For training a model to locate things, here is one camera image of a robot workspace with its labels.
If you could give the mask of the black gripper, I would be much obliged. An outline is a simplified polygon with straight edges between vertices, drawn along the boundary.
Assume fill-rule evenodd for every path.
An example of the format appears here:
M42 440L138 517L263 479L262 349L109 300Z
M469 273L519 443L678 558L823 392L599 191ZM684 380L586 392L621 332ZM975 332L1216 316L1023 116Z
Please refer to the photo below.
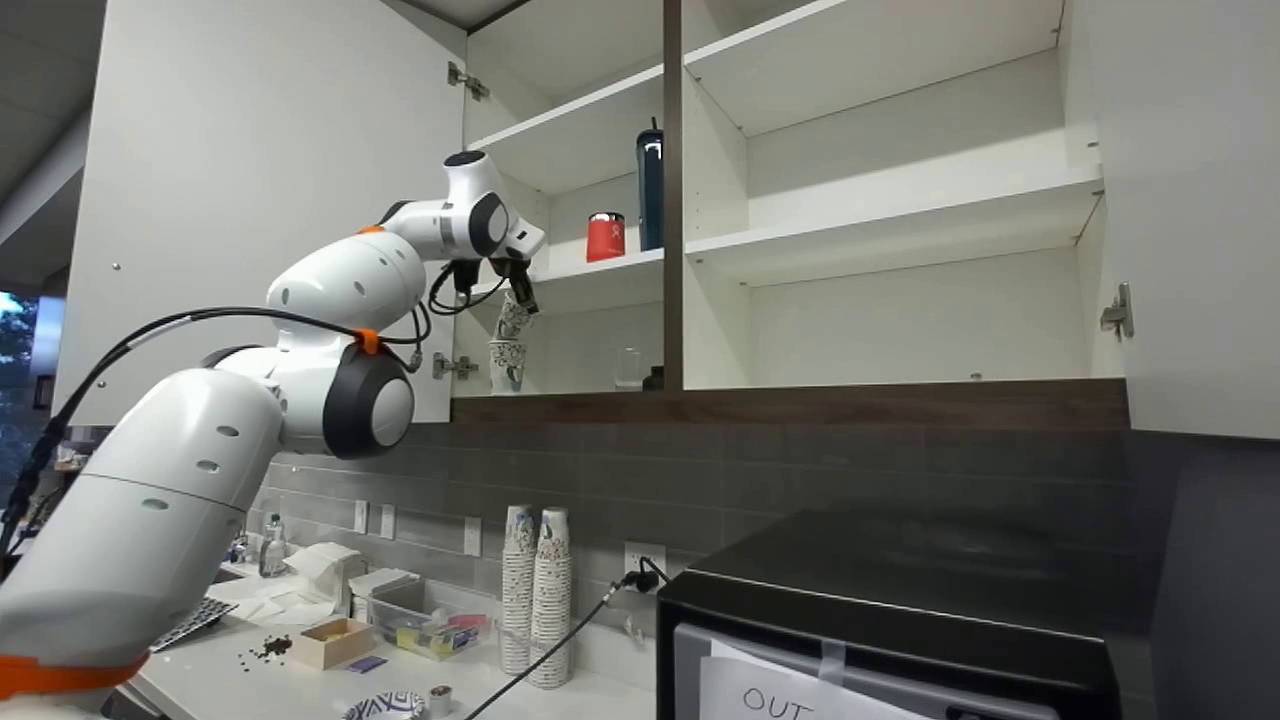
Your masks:
M533 220L519 220L503 244L487 257L476 257L476 261L461 261L455 266L455 292L461 296L474 296L476 280L480 280L480 270L491 270L502 280L514 285L514 296L515 296L515 308L526 308L529 316L539 313L539 300L538 300L538 288L533 288L533 257L544 250L544 232L533 224Z

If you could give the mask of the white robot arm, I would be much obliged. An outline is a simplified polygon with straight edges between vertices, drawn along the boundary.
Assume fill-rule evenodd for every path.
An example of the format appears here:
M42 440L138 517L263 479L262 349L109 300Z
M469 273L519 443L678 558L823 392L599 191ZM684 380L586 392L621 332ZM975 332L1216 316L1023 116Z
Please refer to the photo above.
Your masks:
M378 224L290 266L240 343L163 375L98 443L51 513L23 471L3 508L0 698L82 702L132 680L193 616L277 451L382 457L405 440L418 392L395 327L435 273L529 280L539 227L469 147L447 191L401 201Z

